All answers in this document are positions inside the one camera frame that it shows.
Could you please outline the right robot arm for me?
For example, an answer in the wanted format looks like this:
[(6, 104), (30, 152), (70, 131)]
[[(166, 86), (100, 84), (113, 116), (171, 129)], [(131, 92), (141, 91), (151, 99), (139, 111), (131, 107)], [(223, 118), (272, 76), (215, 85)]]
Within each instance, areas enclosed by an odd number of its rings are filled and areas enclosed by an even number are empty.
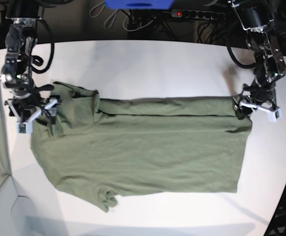
[[(4, 65), (0, 73), (0, 82), (5, 89), (10, 90), (12, 98), (4, 104), (9, 107), (9, 115), (15, 117), (21, 127), (26, 122), (38, 120), (41, 123), (53, 122), (56, 116), (56, 105), (48, 107), (48, 102), (57, 102), (56, 98), (43, 99), (41, 91), (52, 91), (54, 86), (37, 87), (32, 74), (47, 72), (52, 64), (55, 52), (53, 34), (43, 20), (43, 11), (57, 4), (48, 0), (13, 0), (10, 2), (7, 19), (12, 20), (5, 38), (7, 49)], [(51, 50), (45, 68), (41, 68), (44, 60), (33, 55), (37, 44), (37, 25), (41, 24), (47, 31)]]

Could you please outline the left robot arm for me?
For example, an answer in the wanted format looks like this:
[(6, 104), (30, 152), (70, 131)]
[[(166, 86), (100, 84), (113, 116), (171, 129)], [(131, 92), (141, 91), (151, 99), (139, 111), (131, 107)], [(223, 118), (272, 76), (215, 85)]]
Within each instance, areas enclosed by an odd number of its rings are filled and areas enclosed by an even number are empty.
[(276, 122), (282, 112), (277, 105), (275, 86), (286, 75), (286, 63), (279, 47), (273, 13), (265, 0), (230, 0), (229, 4), (247, 34), (247, 47), (255, 57), (254, 63), (241, 64), (227, 40), (231, 59), (240, 68), (253, 69), (255, 75), (251, 85), (244, 84), (242, 92), (234, 97), (234, 109), (239, 119), (250, 116), (253, 111), (263, 111), (270, 122)]

